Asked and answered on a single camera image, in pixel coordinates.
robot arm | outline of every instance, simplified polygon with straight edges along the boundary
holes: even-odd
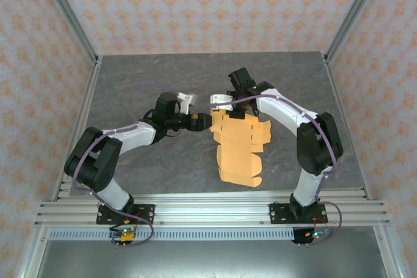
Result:
[[[235,90],[227,92],[227,96],[213,95],[211,98],[212,104],[222,103],[222,101],[215,102],[215,97],[216,99],[229,97],[229,100],[239,100],[258,95],[272,95],[273,97],[252,97],[250,100],[233,106],[219,105],[215,109],[228,110],[231,118],[244,118],[247,109],[252,109],[255,115],[262,112],[283,124],[296,136],[297,159],[302,169],[298,185],[290,198],[290,209],[297,221],[311,222],[310,208],[317,204],[316,194],[319,191],[323,174],[330,171],[333,164],[323,138],[319,137],[317,130],[306,115],[315,119],[320,125],[337,160],[343,154],[343,147],[333,116],[329,113],[319,115],[300,107],[280,94],[267,82],[256,84],[245,68],[230,74],[229,79]]]
[[[116,210],[131,214],[134,200],[114,180],[117,160],[120,154],[157,143],[167,135],[168,130],[187,129],[200,132],[211,127],[211,116],[205,113],[191,114],[189,106],[195,100],[194,95],[162,93],[155,108],[140,121],[131,126],[112,132],[101,140],[82,164],[77,182],[86,185],[101,199]],[[111,130],[87,128],[71,152],[64,172],[73,177],[76,167],[92,143]]]

metal floor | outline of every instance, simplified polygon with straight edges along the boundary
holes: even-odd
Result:
[[[48,242],[38,278],[384,278],[371,227],[343,228],[298,249],[290,241]]]
[[[267,81],[301,106],[334,115],[345,153],[340,160],[340,173],[329,178],[324,188],[362,187],[358,162],[319,52],[106,56],[102,60],[87,126],[112,129],[131,124],[127,99],[135,86],[143,83],[195,93],[199,101],[193,111],[208,113],[210,95],[231,90],[227,75],[243,66],[256,82]],[[134,112],[142,117],[154,107],[160,93],[157,89],[137,92],[133,97]],[[300,176],[296,140],[289,130],[274,121],[271,133],[272,142],[259,154],[263,161],[263,182],[257,188],[220,180],[216,163],[218,144],[209,130],[183,131],[176,138],[164,138],[155,145],[123,154],[115,178],[132,194],[294,189]]]

black mounting plate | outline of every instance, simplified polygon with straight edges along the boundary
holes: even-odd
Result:
[[[296,220],[294,214],[290,211],[289,206],[289,203],[274,202],[269,204],[271,224],[314,224],[313,215],[325,220],[326,223],[328,221],[327,214],[323,214],[323,212],[326,212],[324,204],[317,203],[317,205],[311,206],[308,214],[301,215],[298,220]],[[319,219],[316,222],[317,224],[323,223]]]
[[[154,223],[154,216],[155,216],[155,205],[154,204],[134,204],[134,209],[132,215],[137,215],[146,219],[149,223]],[[129,219],[133,223],[137,223],[135,219],[127,218],[118,213],[113,212],[107,206],[100,205],[98,206],[98,213],[96,224],[97,225],[120,225],[123,222]]]

patterned wallpaper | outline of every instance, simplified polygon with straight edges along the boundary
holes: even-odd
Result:
[[[417,277],[417,0],[369,0],[332,69],[372,195],[389,201]]]
[[[98,54],[322,51],[353,0],[69,0]]]
[[[0,0],[0,277],[51,197],[90,63],[53,0]]]

marble surface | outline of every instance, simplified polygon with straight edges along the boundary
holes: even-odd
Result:
[[[340,172],[325,188],[363,186],[358,162],[347,138],[340,112],[319,52],[214,53],[177,55],[125,55],[103,58],[87,126],[118,128],[132,123],[127,99],[135,86],[144,83],[198,95],[193,112],[209,112],[211,94],[232,90],[227,75],[246,67],[256,82],[267,81],[299,105],[335,117],[345,149]],[[139,116],[152,109],[161,90],[146,88],[133,95],[132,109]],[[115,178],[132,194],[191,193],[294,189],[300,175],[296,140],[281,124],[272,121],[272,142],[260,155],[262,184],[257,188],[222,182],[216,163],[213,134],[182,133],[164,138],[120,156]]]

